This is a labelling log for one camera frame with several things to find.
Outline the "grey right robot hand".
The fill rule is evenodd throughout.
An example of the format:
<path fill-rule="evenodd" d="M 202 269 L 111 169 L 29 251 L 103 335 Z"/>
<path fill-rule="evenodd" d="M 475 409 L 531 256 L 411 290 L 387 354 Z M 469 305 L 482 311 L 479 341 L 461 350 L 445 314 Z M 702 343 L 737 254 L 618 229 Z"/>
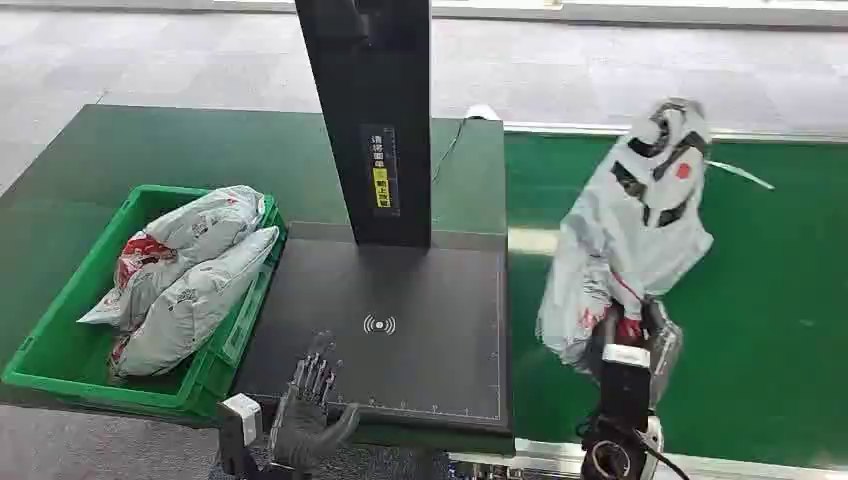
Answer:
<path fill-rule="evenodd" d="M 667 390 L 671 373 L 675 368 L 683 347 L 683 331 L 668 316 L 662 300 L 649 297 L 642 302 L 643 337 L 637 346 L 650 352 L 650 400 L 651 409 L 656 409 Z M 623 318 L 623 307 L 616 301 L 604 319 L 592 332 L 584 351 L 590 375 L 600 381 L 603 348 L 615 340 L 617 324 Z"/>

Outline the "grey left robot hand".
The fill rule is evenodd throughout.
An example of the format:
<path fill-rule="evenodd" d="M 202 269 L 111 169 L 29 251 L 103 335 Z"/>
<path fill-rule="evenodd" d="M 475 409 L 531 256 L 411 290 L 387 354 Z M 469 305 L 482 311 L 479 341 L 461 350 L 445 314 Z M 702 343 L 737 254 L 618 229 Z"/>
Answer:
<path fill-rule="evenodd" d="M 334 423 L 328 422 L 328 398 L 339 369 L 330 358 L 334 346 L 331 332 L 319 332 L 298 360 L 280 399 L 268 445 L 269 467 L 277 479 L 310 478 L 320 461 L 359 425 L 356 403 L 347 404 Z"/>

